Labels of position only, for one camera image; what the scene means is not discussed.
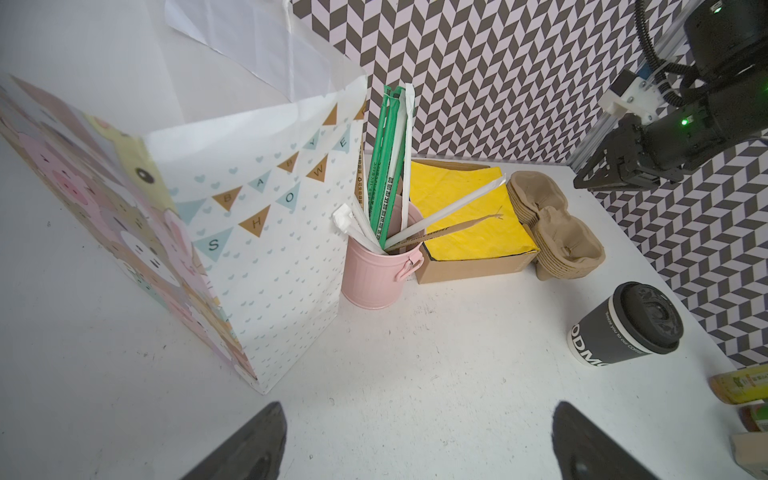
pink bucket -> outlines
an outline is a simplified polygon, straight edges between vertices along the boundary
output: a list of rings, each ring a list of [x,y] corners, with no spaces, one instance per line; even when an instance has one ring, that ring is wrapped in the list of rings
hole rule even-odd
[[[389,224],[390,237],[400,230],[402,198],[395,198],[392,221]],[[408,209],[408,225],[423,217],[414,204]],[[355,305],[368,310],[377,310],[392,305],[402,294],[403,284],[408,275],[417,271],[424,263],[421,243],[408,247],[398,255],[378,255],[349,238],[346,247],[344,277],[341,293]]]

beige box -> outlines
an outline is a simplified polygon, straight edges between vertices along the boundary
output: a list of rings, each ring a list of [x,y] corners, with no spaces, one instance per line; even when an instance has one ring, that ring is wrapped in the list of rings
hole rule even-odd
[[[768,480],[768,432],[730,436],[733,460],[754,478]]]
[[[432,167],[447,168],[449,170],[480,170],[490,168],[488,165],[467,164],[462,162],[445,162],[426,160],[419,158],[413,161]],[[523,225],[528,235],[533,238],[531,230]],[[416,280],[419,283],[445,282],[448,280],[460,280],[475,278],[477,276],[501,275],[503,273],[517,273],[522,271],[533,260],[538,251],[508,255],[498,258],[483,258],[478,260],[435,260],[429,255],[429,249],[425,244],[421,246],[424,255],[424,264],[416,271]]]

white paper bag with cartoon animals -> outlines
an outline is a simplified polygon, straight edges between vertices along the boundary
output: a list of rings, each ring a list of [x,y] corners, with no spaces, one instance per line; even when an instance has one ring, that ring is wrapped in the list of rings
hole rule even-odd
[[[353,198],[367,81],[279,6],[223,0],[195,24],[215,3],[165,5],[198,41],[161,0],[19,6],[31,27],[0,58],[0,134],[129,278],[267,392],[336,315],[346,241],[329,218]],[[106,5],[121,15],[88,20]],[[267,67],[210,41],[238,8],[280,33]]]

black lid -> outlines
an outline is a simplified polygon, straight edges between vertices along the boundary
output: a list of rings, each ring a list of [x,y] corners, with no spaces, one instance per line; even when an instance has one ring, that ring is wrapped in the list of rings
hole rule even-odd
[[[655,346],[677,348],[683,320],[672,302],[656,287],[634,282],[625,285],[621,305],[632,326]]]

patterned wall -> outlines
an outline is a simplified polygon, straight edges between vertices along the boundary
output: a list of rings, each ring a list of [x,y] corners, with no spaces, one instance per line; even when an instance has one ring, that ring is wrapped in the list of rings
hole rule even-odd
[[[656,40],[686,2],[647,2]],[[611,79],[638,66],[633,10],[632,0],[293,0],[368,73],[368,149],[383,86],[412,82],[419,154],[499,161],[567,160]],[[597,195],[737,366],[768,361],[766,185],[768,147],[753,141],[677,186]]]

